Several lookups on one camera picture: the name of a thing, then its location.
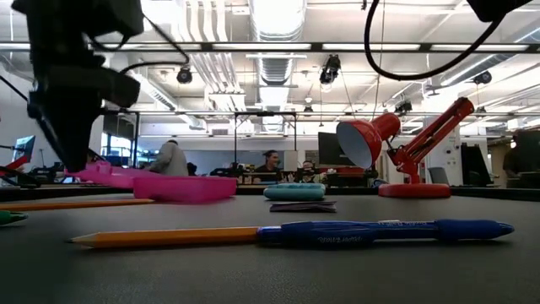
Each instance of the ceiling duct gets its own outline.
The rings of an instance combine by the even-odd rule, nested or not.
[[[535,29],[532,33],[523,36],[521,39],[514,41],[516,44],[529,44],[529,43],[538,43],[540,41],[540,28]],[[466,68],[455,68],[448,73],[445,73],[440,78],[440,84],[443,87],[452,86],[460,84],[463,81],[472,79],[474,76],[487,71],[488,69],[501,64],[517,54],[497,54],[489,55],[483,59],[475,62],[474,64],[467,66]]]
[[[251,12],[251,33],[254,41],[292,42],[302,36],[305,22],[306,0],[249,0]],[[260,85],[259,95],[262,106],[284,106],[289,89],[276,87],[290,82],[294,59],[257,59]],[[268,131],[283,130],[275,117],[264,117]]]
[[[514,42],[517,44],[520,44],[520,43],[522,44],[535,43],[536,44],[539,41],[540,41],[540,28],[536,28],[533,32],[527,35],[524,35],[522,38]],[[451,87],[456,84],[460,84],[463,81],[472,79],[473,77],[479,75],[480,73],[487,71],[490,68],[493,68],[494,66],[499,65],[515,56],[517,56],[517,54],[488,55],[488,56],[482,57],[482,59],[479,59],[470,65],[458,66],[457,68],[454,68],[448,73],[445,73],[444,75],[442,75],[438,79],[438,82],[435,82],[435,83],[439,83],[440,85],[433,85],[431,89],[441,89],[445,87]],[[418,97],[422,97],[423,95],[424,85],[425,84],[421,84],[421,83],[410,84],[409,86],[405,88],[405,90],[397,92],[390,100],[395,100],[396,98],[399,98],[399,96],[401,96],[402,99],[407,98],[410,100],[417,100]]]
[[[151,79],[147,79],[141,74],[132,73],[131,76],[141,84],[141,91],[150,96],[153,100],[159,102],[161,105],[167,107],[169,111],[183,111],[176,104],[173,97],[162,90]],[[184,122],[189,124],[191,130],[206,130],[206,122],[202,119],[195,118],[191,115],[180,114],[178,117]]]

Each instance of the pink object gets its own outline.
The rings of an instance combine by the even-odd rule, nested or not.
[[[228,198],[236,193],[235,178],[162,176],[150,171],[114,167],[106,161],[97,161],[81,172],[66,172],[66,175],[106,186],[133,189],[135,198],[165,202],[201,203]]]
[[[205,176],[137,177],[133,180],[135,198],[175,203],[203,203],[236,194],[236,179]]]
[[[77,173],[66,172],[66,175],[122,189],[133,189],[133,178],[136,177],[162,177],[160,174],[150,171],[114,167],[106,161],[88,164],[85,170]]]

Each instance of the chair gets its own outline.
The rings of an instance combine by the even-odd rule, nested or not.
[[[445,185],[450,186],[445,168],[433,167],[433,168],[429,168],[428,170],[429,170],[429,176],[431,177],[431,182],[445,184]]]

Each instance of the green object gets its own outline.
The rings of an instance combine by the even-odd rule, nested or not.
[[[27,214],[20,212],[0,211],[0,225],[11,224],[16,221],[28,219]]]

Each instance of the lamp shade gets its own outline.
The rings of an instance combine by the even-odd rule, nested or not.
[[[372,122],[356,120],[340,122],[336,134],[343,153],[358,167],[370,168],[381,154],[382,141],[397,134],[401,122],[392,113],[385,113]]]

